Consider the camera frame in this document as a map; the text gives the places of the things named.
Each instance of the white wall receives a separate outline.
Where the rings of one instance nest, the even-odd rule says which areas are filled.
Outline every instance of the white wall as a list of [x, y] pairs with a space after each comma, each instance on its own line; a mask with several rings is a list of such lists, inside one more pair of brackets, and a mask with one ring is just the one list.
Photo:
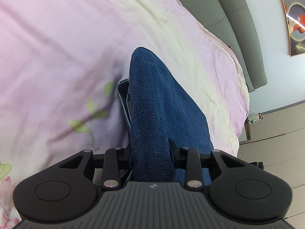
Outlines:
[[262, 48], [268, 83], [250, 93], [250, 113], [305, 100], [305, 54], [290, 57], [281, 0], [246, 0]]

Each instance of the blue jeans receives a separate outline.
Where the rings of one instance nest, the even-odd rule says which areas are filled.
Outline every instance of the blue jeans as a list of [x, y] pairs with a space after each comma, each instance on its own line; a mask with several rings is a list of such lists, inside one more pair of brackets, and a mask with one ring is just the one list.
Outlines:
[[[117, 90], [129, 130], [133, 179], [183, 183], [185, 171], [175, 170], [168, 139], [210, 154], [213, 145], [202, 111], [164, 63], [142, 47], [132, 54], [129, 80], [122, 80]], [[211, 183], [206, 169], [203, 178]]]

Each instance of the green leaf print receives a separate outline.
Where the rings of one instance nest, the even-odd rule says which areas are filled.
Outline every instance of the green leaf print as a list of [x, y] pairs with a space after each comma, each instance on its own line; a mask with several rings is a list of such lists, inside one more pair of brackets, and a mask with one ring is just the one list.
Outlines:
[[89, 133], [88, 127], [82, 121], [68, 121], [68, 123], [76, 133]]
[[2, 181], [6, 175], [11, 171], [12, 166], [10, 164], [0, 163], [0, 181]]
[[87, 109], [89, 110], [89, 112], [93, 115], [94, 111], [95, 111], [95, 106], [94, 106], [94, 102], [93, 100], [90, 98], [87, 102]]
[[107, 110], [101, 110], [101, 111], [97, 111], [94, 115], [93, 115], [93, 119], [102, 119], [105, 116], [108, 115], [108, 111]]
[[104, 95], [105, 96], [110, 96], [112, 91], [113, 91], [113, 87], [114, 87], [114, 82], [110, 82], [110, 83], [105, 84]]

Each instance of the metal screw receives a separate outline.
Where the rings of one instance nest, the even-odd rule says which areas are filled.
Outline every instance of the metal screw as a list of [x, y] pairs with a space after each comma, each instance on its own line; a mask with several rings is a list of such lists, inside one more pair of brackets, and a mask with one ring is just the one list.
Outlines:
[[118, 184], [119, 182], [117, 180], [107, 180], [104, 182], [104, 186], [107, 188], [115, 188]]
[[199, 188], [202, 186], [202, 182], [200, 182], [199, 180], [190, 180], [187, 184], [191, 188]]

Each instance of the black object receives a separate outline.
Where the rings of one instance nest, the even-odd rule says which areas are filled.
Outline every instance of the black object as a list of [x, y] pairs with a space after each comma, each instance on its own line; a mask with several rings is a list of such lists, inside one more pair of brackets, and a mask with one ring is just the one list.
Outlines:
[[[175, 168], [186, 170], [184, 187], [126, 183], [120, 170], [130, 171], [130, 145], [98, 155], [84, 150], [16, 187], [13, 201], [23, 218], [16, 228], [292, 228], [283, 220], [291, 188], [261, 162], [169, 144]], [[103, 168], [102, 186], [92, 183], [95, 168]], [[210, 186], [201, 168], [209, 169]]]

